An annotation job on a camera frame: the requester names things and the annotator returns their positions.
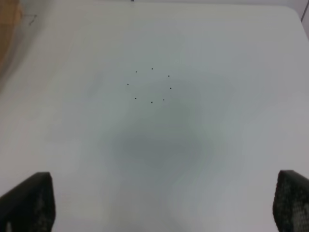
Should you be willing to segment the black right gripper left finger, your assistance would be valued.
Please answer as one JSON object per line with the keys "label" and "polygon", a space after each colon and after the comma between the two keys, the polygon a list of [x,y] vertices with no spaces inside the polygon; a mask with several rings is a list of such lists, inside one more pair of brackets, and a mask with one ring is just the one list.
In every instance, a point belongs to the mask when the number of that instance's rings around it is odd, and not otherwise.
{"label": "black right gripper left finger", "polygon": [[53,180],[38,172],[0,198],[2,232],[50,232],[56,218]]}

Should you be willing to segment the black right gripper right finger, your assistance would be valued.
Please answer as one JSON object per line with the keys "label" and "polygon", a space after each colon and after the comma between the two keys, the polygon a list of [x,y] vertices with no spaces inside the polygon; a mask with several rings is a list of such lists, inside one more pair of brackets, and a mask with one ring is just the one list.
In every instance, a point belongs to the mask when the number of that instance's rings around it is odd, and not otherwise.
{"label": "black right gripper right finger", "polygon": [[272,212],[278,231],[307,232],[309,180],[293,170],[281,170],[278,174]]}

